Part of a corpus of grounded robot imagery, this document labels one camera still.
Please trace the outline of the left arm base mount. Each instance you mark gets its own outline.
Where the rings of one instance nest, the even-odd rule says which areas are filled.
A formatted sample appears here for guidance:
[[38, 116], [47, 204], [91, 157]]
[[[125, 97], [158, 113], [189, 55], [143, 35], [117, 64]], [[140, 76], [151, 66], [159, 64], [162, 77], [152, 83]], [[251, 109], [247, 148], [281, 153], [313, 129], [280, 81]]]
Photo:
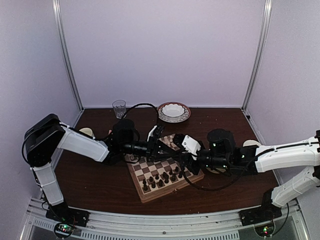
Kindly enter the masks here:
[[86, 210], [70, 208], [64, 200], [57, 205], [48, 203], [46, 218], [79, 227], [86, 227], [90, 213]]

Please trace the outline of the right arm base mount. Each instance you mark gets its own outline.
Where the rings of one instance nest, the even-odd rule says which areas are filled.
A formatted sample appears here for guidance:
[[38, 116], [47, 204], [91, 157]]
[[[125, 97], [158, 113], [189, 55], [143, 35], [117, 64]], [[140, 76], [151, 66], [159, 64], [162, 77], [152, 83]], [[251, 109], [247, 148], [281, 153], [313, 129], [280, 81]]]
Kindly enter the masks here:
[[261, 206], [241, 210], [239, 212], [239, 218], [243, 226], [271, 221], [281, 216], [282, 209], [273, 205], [272, 189], [263, 194]]

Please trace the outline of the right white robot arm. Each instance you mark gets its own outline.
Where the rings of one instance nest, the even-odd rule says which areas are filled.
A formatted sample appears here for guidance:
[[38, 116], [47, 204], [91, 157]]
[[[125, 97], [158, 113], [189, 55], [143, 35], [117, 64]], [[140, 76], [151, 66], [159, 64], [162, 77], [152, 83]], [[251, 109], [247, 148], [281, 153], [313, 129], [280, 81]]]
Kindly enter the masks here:
[[189, 135], [176, 134], [173, 142], [182, 153], [180, 163], [194, 175], [201, 167], [221, 174], [256, 175], [271, 170], [304, 166], [299, 174], [286, 183], [265, 193], [266, 202], [256, 210], [259, 220], [268, 220], [276, 207], [320, 184], [320, 132], [302, 141], [280, 145], [262, 145], [247, 140], [237, 147], [233, 134], [217, 128], [207, 134], [209, 148]]

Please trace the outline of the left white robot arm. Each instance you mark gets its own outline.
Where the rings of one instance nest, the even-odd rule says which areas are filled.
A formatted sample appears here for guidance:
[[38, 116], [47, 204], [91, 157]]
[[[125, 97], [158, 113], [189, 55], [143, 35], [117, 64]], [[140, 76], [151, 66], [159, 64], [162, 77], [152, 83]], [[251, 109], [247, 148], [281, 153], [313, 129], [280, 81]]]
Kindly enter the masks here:
[[107, 166], [124, 160], [125, 155], [158, 162], [177, 154], [160, 140], [163, 130], [163, 126], [155, 125], [147, 139], [141, 140], [134, 122], [121, 119], [106, 137], [95, 138], [61, 122], [52, 113], [25, 133], [22, 150], [49, 205], [53, 207], [53, 215], [61, 222], [67, 222], [72, 218], [72, 211], [64, 205], [65, 199], [51, 164], [56, 150], [75, 153]]

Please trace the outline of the tall dark chess piece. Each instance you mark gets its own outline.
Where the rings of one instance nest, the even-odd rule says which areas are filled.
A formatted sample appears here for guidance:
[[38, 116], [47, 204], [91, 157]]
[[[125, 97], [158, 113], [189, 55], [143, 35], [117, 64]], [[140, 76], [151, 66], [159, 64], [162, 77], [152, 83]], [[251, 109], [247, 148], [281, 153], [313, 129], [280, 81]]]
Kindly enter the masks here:
[[164, 176], [164, 182], [165, 182], [166, 184], [169, 183], [169, 176], [168, 176], [167, 174]]

